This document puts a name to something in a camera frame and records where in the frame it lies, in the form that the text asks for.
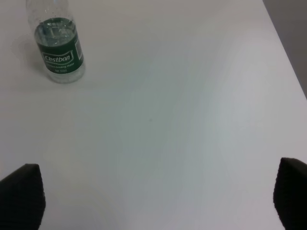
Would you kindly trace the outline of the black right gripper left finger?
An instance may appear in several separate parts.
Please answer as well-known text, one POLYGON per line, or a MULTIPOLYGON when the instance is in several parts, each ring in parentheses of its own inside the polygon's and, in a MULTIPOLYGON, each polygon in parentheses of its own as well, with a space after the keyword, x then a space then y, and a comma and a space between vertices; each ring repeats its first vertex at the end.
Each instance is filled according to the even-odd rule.
POLYGON ((0 181, 0 228, 37 230, 46 208, 38 164, 25 164, 0 181))

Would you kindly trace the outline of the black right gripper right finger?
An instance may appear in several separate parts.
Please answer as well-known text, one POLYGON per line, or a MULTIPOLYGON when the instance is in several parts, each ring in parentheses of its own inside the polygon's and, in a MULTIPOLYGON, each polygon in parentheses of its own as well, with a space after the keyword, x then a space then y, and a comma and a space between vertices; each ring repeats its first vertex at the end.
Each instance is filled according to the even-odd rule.
POLYGON ((273 191, 273 203, 286 230, 307 228, 307 164, 281 158, 273 191))

